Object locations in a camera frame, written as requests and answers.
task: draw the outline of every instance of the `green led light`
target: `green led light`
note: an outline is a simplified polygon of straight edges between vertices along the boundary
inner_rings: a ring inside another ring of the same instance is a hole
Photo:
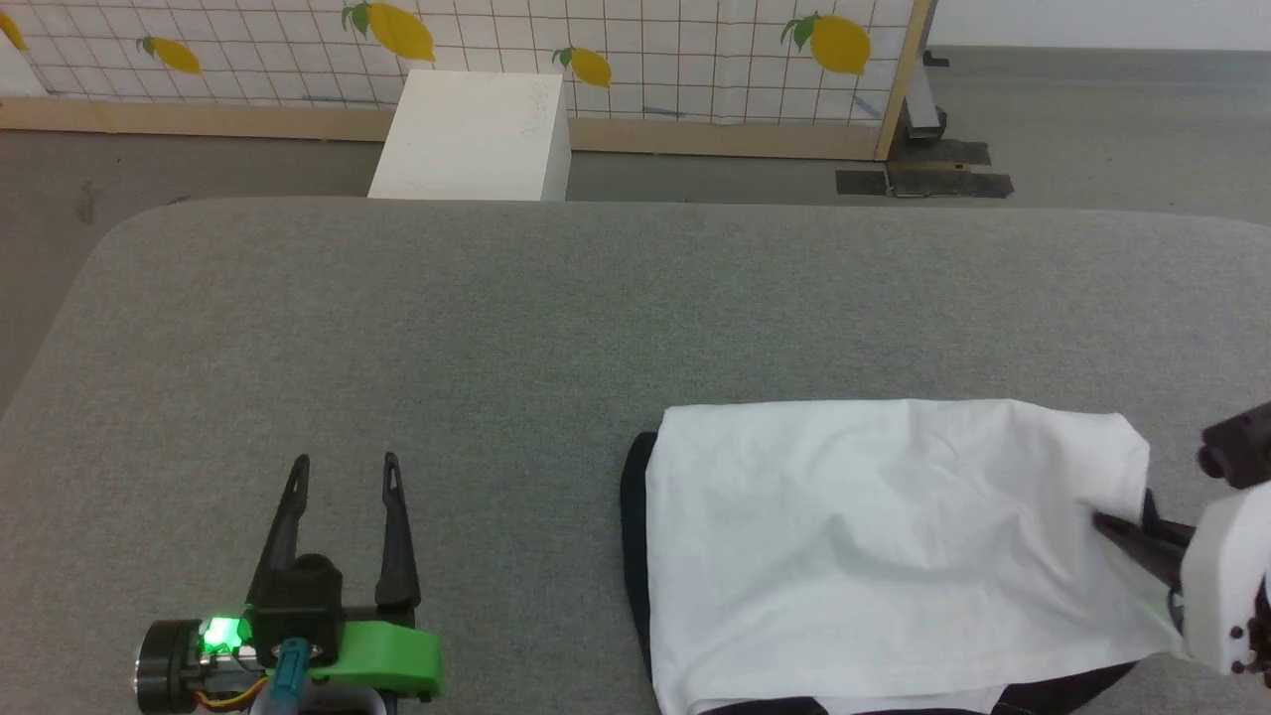
[[[245,620],[217,616],[207,621],[207,630],[203,631],[203,650],[206,653],[234,652],[249,638],[252,638],[252,627]]]

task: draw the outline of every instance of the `gray table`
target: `gray table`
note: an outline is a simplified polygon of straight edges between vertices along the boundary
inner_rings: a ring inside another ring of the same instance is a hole
[[[1121,411],[1167,516],[1271,399],[1271,231],[1111,212],[350,198],[112,231],[0,423],[4,712],[132,712],[147,624],[241,603],[292,458],[301,549],[371,601],[402,458],[450,693],[642,714],[618,476],[670,405],[1016,398]],[[1253,711],[1153,660],[1093,712]]]

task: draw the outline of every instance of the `lemon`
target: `lemon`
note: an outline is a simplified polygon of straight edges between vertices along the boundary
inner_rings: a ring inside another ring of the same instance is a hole
[[[432,53],[432,33],[419,18],[402,8],[388,3],[362,1],[346,6],[339,13],[339,25],[347,29],[347,22],[352,22],[353,29],[362,33],[362,37],[366,37],[366,28],[370,27],[375,39],[399,57],[437,61]]]
[[[9,38],[9,42],[13,42],[13,46],[19,52],[27,51],[27,42],[22,39],[22,30],[18,29],[18,23],[4,14],[4,10],[0,10],[0,32],[4,32],[4,36]]]
[[[144,50],[151,57],[159,57],[163,63],[177,71],[189,75],[203,74],[198,66],[198,57],[179,42],[147,34],[137,41],[137,48]]]
[[[831,72],[866,74],[869,34],[857,23],[839,15],[812,13],[806,18],[794,18],[785,23],[782,42],[785,42],[787,32],[791,32],[799,50],[811,38],[812,57]]]
[[[555,62],[559,57],[561,65],[568,67],[573,65],[573,74],[578,75],[582,81],[594,86],[609,86],[609,80],[614,76],[614,70],[610,69],[609,62],[596,55],[591,50],[583,50],[582,47],[566,47],[564,50],[557,50],[552,53],[552,61]]]

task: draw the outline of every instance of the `wooden board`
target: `wooden board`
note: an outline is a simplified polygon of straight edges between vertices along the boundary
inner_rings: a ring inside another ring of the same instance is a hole
[[[388,109],[0,100],[0,128],[22,130],[384,141],[391,123]],[[880,130],[577,118],[569,119],[569,141],[578,151],[868,160]]]
[[[905,91],[909,90],[909,77],[914,74],[914,63],[921,61],[919,55],[921,55],[923,48],[920,46],[933,1],[914,0],[914,9],[909,15],[909,28],[905,30],[905,44],[900,50],[900,63],[896,66],[896,79],[891,83],[887,112],[883,114],[882,128],[878,131],[878,145],[873,152],[873,159],[877,161],[887,160],[891,142],[896,137],[900,112],[905,108]]]

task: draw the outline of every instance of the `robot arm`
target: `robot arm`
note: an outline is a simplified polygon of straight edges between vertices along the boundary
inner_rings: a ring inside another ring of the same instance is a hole
[[[384,456],[384,552],[374,607],[346,608],[343,575],[318,554],[296,556],[309,494],[309,457],[291,467],[247,605],[239,615],[156,621],[137,654],[133,690],[146,715],[252,709],[264,712],[266,685],[296,677],[301,711],[338,709],[393,715],[400,697],[441,693],[437,638],[414,629],[419,578],[402,493],[402,469]],[[308,653],[289,659],[300,644]]]
[[[1202,433],[1202,472],[1239,490],[1195,528],[1160,519],[1152,493],[1141,525],[1107,514],[1094,528],[1169,587],[1187,653],[1219,673],[1261,673],[1271,687],[1271,404]]]

